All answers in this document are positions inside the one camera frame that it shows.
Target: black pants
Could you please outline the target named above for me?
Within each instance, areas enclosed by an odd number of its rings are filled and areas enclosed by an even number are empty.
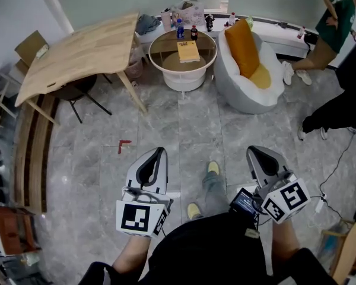
[[[302,123],[303,132],[323,127],[328,129],[356,128],[356,90],[344,91],[338,97],[330,100]]]

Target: white armchair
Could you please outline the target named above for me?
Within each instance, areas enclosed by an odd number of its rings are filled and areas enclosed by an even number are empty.
[[[284,92],[284,70],[273,49],[252,33],[259,52],[260,63],[269,71],[271,85],[266,89],[240,75],[239,66],[232,58],[224,31],[217,38],[218,56],[214,65],[216,86],[228,104],[248,114],[265,113],[275,107],[278,97]]]

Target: yellow cushion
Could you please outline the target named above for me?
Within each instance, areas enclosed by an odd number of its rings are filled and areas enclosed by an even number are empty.
[[[249,80],[258,88],[268,88],[272,84],[271,75],[262,64],[259,64],[257,70],[249,77]]]
[[[241,19],[224,33],[232,57],[239,66],[240,75],[250,78],[259,66],[260,59],[247,21]]]

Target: black chair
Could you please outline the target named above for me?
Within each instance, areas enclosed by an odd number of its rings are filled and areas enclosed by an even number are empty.
[[[104,74],[103,76],[110,84],[112,83],[107,76],[105,76]],[[72,110],[74,111],[75,115],[77,116],[81,124],[83,122],[79,117],[79,114],[75,109],[74,104],[84,96],[90,99],[95,105],[97,105],[99,108],[105,111],[108,115],[112,115],[110,111],[108,111],[105,107],[103,107],[99,102],[97,102],[88,94],[88,92],[94,87],[96,79],[97,79],[97,75],[92,75],[92,76],[88,76],[82,79],[72,81],[67,85],[65,85],[64,87],[60,88],[59,90],[51,92],[50,95],[70,102]]]

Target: black shirt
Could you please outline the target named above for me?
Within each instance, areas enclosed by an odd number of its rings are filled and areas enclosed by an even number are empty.
[[[181,225],[156,247],[149,259],[149,272],[139,284],[278,284],[291,276],[297,284],[336,284],[308,249],[288,261],[287,275],[274,279],[266,274],[259,238],[245,235],[256,229],[247,215],[224,213]],[[103,268],[111,284],[129,284],[112,267],[92,263],[80,285],[103,284]]]

